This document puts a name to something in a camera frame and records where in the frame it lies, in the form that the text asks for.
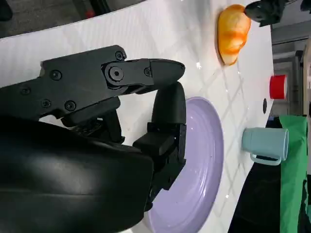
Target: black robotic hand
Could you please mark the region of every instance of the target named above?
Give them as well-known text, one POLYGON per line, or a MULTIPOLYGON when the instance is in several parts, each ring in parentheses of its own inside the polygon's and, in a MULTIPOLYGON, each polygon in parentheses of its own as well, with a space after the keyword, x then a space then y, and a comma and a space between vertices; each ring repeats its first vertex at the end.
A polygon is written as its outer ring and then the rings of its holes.
POLYGON ((123 231, 170 189, 186 163, 185 67, 125 58, 119 46, 56 58, 0 88, 0 232, 123 231), (157 89, 148 132, 121 145, 118 96, 157 89))

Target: bolt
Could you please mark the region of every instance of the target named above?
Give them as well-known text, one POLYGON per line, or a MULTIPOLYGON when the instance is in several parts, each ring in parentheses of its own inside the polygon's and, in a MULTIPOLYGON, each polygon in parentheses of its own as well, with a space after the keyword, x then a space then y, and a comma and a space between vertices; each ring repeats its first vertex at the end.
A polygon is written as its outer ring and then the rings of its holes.
POLYGON ((146 76, 151 76, 151 71, 150 71, 149 68, 145 68, 144 69, 144 73, 145 73, 146 76))
POLYGON ((41 107, 42 108, 49 108, 51 106, 51 101, 49 100, 42 100, 41 101, 41 107))
POLYGON ((50 78, 55 80, 55 81, 58 81, 58 80, 60 80, 62 78, 62 73, 60 71, 56 70, 56 69, 52 70, 50 72, 50 78))
POLYGON ((111 67, 109 71, 109 76, 112 80, 119 82, 123 79, 124 74, 122 69, 120 69, 119 67, 111 67))
POLYGON ((73 111, 76 109, 76 103, 71 101, 71 100, 68 100, 66 103, 65 103, 65 108, 66 110, 68 111, 73 111))
POLYGON ((31 92, 31 89, 27 86, 24 86, 21 88, 20 90, 20 93, 23 95, 23 96, 26 96, 26 95, 29 95, 31 92))
POLYGON ((124 58, 123 53, 121 51, 117 51, 116 52, 116 59, 117 60, 123 60, 123 58, 124 58))

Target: purple plate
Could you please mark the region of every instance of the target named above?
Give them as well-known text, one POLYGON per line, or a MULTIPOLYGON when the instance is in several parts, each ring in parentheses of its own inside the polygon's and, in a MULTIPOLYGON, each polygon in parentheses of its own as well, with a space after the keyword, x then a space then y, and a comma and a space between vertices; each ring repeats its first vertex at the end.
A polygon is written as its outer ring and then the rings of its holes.
POLYGON ((218 114, 201 97, 186 101, 186 165, 169 191, 161 190, 148 212, 154 233, 196 233, 205 223, 218 192, 224 138, 218 114))

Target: white table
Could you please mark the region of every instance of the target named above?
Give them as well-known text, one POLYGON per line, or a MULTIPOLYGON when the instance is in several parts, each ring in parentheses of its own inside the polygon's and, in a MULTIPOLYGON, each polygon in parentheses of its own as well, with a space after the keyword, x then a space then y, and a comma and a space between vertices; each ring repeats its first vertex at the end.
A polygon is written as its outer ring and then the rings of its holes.
MULTIPOLYGON (((270 27, 255 22, 248 41, 231 67, 217 57, 216 23, 220 10, 251 0, 148 0, 101 17, 0 40, 0 85, 35 78, 40 62, 68 54, 118 44, 128 59, 167 58, 185 64, 180 79, 187 97, 209 99, 221 118, 225 138, 225 164, 212 211, 201 233, 227 232, 245 178, 253 163, 241 152, 245 127, 264 127, 272 101, 273 74, 270 27), (262 112, 267 98, 267 114, 262 112)), ((155 93, 121 97, 118 109, 126 144, 146 131, 155 93)), ((144 233, 139 224, 127 233, 144 233)))

